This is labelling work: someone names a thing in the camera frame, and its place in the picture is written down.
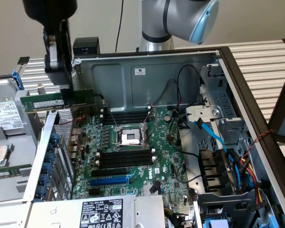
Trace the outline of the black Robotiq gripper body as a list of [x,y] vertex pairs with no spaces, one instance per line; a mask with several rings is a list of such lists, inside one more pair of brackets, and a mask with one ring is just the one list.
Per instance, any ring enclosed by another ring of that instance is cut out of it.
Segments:
[[77,10],[76,0],[23,0],[26,14],[44,27],[59,25]]

